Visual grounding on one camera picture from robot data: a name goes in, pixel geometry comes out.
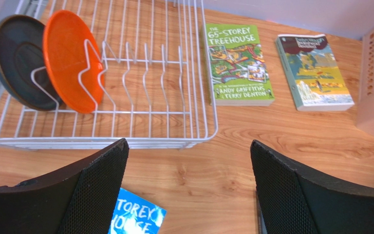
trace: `paperback book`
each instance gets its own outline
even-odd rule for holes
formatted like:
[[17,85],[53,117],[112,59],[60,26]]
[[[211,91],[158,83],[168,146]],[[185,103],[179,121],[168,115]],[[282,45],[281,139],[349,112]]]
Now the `paperback book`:
[[276,47],[299,111],[344,111],[354,105],[324,34],[278,35]]
[[108,234],[157,234],[166,210],[121,188]]
[[258,28],[208,23],[206,34],[210,91],[216,105],[270,105],[275,96]]

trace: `white wire dish rack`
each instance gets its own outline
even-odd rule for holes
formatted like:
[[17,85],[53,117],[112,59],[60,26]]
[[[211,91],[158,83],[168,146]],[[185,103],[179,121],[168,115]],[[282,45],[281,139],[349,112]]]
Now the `white wire dish rack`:
[[[202,72],[203,0],[53,0],[42,22],[59,9],[78,14],[102,47],[103,101],[91,114],[59,104],[39,112],[4,93],[0,146],[100,149],[125,137],[133,149],[190,148],[216,135],[214,94]],[[82,49],[88,54],[93,46],[86,40]],[[44,69],[31,73],[40,89],[34,75]]]

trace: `wooden surface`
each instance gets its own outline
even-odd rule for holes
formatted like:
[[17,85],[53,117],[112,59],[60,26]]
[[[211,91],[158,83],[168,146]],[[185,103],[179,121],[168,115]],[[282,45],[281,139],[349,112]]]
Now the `wooden surface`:
[[[374,137],[346,112],[298,112],[275,49],[277,34],[312,32],[206,11],[209,23],[255,24],[270,72],[275,102],[269,107],[218,107],[219,131],[192,149],[131,150],[122,187],[165,208],[160,234],[254,234],[253,139],[333,176],[374,187]],[[341,73],[358,98],[361,42],[327,35]],[[0,186],[13,186],[75,162],[93,150],[24,152],[0,148]]]

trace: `wall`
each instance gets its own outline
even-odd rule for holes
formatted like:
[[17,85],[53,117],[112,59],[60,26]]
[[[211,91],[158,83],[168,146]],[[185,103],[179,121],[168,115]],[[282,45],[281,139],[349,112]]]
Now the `wall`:
[[374,27],[374,0],[204,0],[204,3],[212,10],[354,39],[360,39]]

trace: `book cover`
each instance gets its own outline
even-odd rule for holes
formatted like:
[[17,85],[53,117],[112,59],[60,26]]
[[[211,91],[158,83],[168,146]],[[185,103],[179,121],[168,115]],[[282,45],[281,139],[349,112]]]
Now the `book cover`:
[[255,25],[206,24],[213,92],[218,101],[273,101]]
[[279,35],[277,47],[297,108],[354,105],[324,34]]
[[157,234],[166,210],[121,188],[108,234]]

